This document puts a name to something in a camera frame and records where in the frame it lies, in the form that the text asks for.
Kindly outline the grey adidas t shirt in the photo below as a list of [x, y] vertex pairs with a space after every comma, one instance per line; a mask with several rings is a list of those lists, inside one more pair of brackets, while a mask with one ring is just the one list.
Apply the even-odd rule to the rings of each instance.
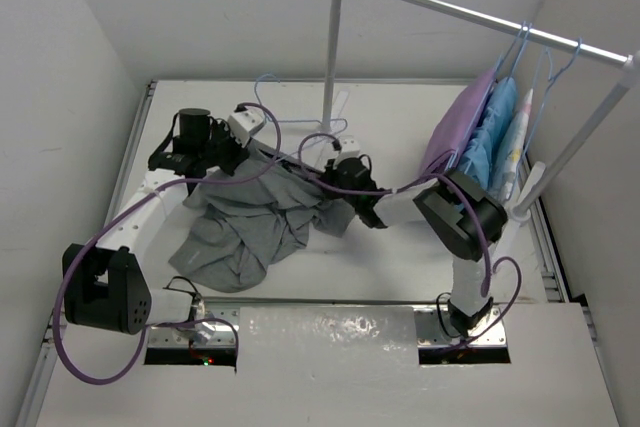
[[306, 248], [311, 228], [340, 238], [355, 217], [348, 203], [325, 198], [280, 164], [239, 185], [200, 184], [184, 206], [202, 215], [169, 264], [181, 276], [224, 293], [261, 283], [271, 265]]

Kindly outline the light blue wire hanger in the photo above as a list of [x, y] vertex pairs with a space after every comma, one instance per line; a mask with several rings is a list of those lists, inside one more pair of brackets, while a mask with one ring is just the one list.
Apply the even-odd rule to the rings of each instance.
[[[260, 105], [262, 105], [263, 102], [259, 95], [259, 86], [261, 83], [265, 83], [267, 81], [269, 82], [273, 81], [278, 84], [281, 83], [281, 80], [272, 73], [262, 74], [255, 79], [254, 85], [253, 85], [253, 92], [254, 92], [254, 97], [257, 103]], [[272, 124], [272, 119], [268, 115], [264, 114], [263, 122], [261, 124], [261, 128], [259, 129], [259, 131], [263, 131], [269, 124]], [[283, 126], [283, 125], [313, 126], [315, 128], [314, 130], [315, 133], [323, 132], [322, 122], [318, 119], [303, 119], [303, 118], [279, 119], [278, 124], [280, 126]], [[348, 128], [348, 120], [344, 117], [331, 118], [329, 120], [329, 127], [330, 129], [327, 130], [327, 133], [337, 137], [339, 134], [341, 134]]]

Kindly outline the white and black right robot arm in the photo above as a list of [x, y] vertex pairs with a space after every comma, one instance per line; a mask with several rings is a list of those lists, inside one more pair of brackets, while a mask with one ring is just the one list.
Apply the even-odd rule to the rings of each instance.
[[466, 174], [429, 173], [415, 185], [382, 189], [360, 157], [327, 162], [318, 184], [330, 198], [346, 201], [371, 229], [424, 220], [452, 255], [450, 322], [468, 335], [490, 311], [492, 264], [489, 246], [507, 222], [501, 204]]

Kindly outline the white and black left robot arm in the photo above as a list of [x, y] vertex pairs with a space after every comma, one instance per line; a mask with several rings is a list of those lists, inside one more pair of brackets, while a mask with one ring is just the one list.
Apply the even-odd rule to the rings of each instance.
[[231, 176], [248, 156], [261, 118], [237, 107], [225, 120], [198, 108], [179, 110], [166, 137], [147, 161], [139, 187], [114, 226], [86, 248], [70, 245], [63, 272], [68, 322], [135, 335], [145, 327], [193, 319], [196, 296], [170, 288], [152, 289], [142, 271], [147, 249], [165, 220], [193, 192], [209, 170]]

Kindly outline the blue hanger under patterned garment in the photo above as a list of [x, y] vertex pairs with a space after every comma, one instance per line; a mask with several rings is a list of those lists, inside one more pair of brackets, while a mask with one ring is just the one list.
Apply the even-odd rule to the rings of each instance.
[[[552, 75], [552, 71], [553, 71], [552, 54], [551, 54], [550, 48], [545, 47], [541, 51], [537, 59], [536, 69], [534, 71], [534, 76], [531, 83], [531, 93], [532, 93], [533, 101], [536, 99], [536, 91], [538, 90], [541, 81], [544, 79], [549, 80]], [[534, 116], [533, 112], [530, 112], [530, 119], [529, 119], [529, 125], [528, 125], [529, 129], [527, 132], [527, 136], [525, 137], [525, 142], [524, 142], [523, 151], [522, 151], [522, 158], [525, 158], [529, 151], [537, 123], [538, 123], [537, 118]]]

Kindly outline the blue hanging garment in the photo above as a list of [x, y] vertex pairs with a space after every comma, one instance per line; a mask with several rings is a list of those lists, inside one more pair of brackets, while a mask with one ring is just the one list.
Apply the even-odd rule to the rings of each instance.
[[505, 77], [495, 85], [458, 162], [457, 170], [483, 190], [488, 189], [494, 157], [511, 123], [517, 98], [513, 77]]

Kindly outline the white patterned hanging garment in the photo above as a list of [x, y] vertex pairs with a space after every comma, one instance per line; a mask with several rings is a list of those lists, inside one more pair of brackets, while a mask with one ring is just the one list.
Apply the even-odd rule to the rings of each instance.
[[506, 203], [514, 189], [521, 160], [528, 123], [531, 114], [534, 90], [529, 89], [511, 120], [507, 132], [499, 146], [494, 161], [490, 193], [500, 203]]

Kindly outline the white front cover panel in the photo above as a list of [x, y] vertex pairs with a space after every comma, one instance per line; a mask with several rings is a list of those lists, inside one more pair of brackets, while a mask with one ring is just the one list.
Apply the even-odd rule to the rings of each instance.
[[245, 308], [236, 367], [54, 370], [42, 426], [613, 426], [581, 308], [514, 306], [506, 364], [421, 365], [405, 308]]

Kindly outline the white metal clothes rack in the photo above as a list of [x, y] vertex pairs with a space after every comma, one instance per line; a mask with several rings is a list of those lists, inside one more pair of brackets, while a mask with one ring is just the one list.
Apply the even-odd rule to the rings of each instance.
[[[591, 45], [570, 40], [549, 32], [531, 27], [520, 27], [518, 24], [489, 14], [474, 11], [441, 0], [399, 0], [435, 11], [456, 19], [461, 19], [472, 24], [480, 25], [491, 30], [516, 35], [523, 32], [527, 39], [538, 45], [556, 49], [566, 53], [584, 56], [602, 64], [619, 67], [621, 78], [599, 104], [593, 114], [586, 120], [566, 147], [548, 166], [540, 180], [534, 184], [526, 196], [517, 201], [510, 209], [510, 216], [518, 221], [524, 221], [529, 216], [529, 209], [542, 195], [546, 187], [559, 175], [568, 162], [575, 156], [586, 140], [604, 121], [613, 108], [620, 103], [625, 95], [639, 83], [639, 55], [627, 57], [607, 50], [599, 49]], [[340, 29], [342, 0], [331, 0], [329, 13], [329, 31], [327, 44], [327, 61], [325, 69], [324, 92], [322, 103], [321, 131], [327, 133], [331, 124], [331, 112], [333, 105], [333, 92], [335, 84], [335, 72], [337, 63], [338, 36]]]

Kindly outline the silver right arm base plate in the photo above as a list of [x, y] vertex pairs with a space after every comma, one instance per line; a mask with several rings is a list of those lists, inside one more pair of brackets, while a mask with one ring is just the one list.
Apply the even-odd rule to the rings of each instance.
[[454, 328], [448, 309], [442, 305], [427, 304], [414, 308], [414, 321], [419, 347], [444, 348], [466, 342], [472, 348], [506, 348], [507, 335], [502, 320], [490, 325], [500, 317], [501, 311], [493, 308], [479, 323], [468, 331], [469, 340]]

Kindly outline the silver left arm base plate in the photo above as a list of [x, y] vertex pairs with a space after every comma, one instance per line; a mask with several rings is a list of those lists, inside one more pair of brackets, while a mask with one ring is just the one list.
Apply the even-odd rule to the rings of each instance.
[[235, 348], [235, 335], [239, 332], [240, 310], [223, 307], [208, 308], [199, 317], [206, 321], [195, 327], [177, 328], [152, 326], [148, 336], [148, 346], [154, 348], [187, 348], [192, 344], [196, 349]]

